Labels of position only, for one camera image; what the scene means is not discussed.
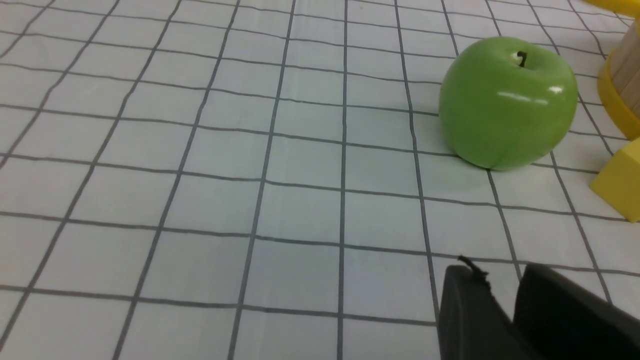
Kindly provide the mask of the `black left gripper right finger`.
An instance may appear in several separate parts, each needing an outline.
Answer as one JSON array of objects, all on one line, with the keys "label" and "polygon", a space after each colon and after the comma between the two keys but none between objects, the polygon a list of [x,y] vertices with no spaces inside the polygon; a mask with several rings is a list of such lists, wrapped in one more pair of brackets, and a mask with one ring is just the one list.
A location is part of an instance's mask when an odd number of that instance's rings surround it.
[{"label": "black left gripper right finger", "polygon": [[526,266],[513,323],[544,360],[637,360],[638,319],[541,264]]}]

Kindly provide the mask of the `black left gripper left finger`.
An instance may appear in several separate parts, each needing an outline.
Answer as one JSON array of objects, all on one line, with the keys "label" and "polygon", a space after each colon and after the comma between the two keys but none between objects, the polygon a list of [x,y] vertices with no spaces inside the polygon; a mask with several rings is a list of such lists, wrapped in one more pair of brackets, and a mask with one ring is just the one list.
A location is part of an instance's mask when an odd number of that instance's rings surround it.
[{"label": "black left gripper left finger", "polygon": [[468,257],[446,268],[439,305],[442,360],[541,360],[493,296],[488,272]]}]

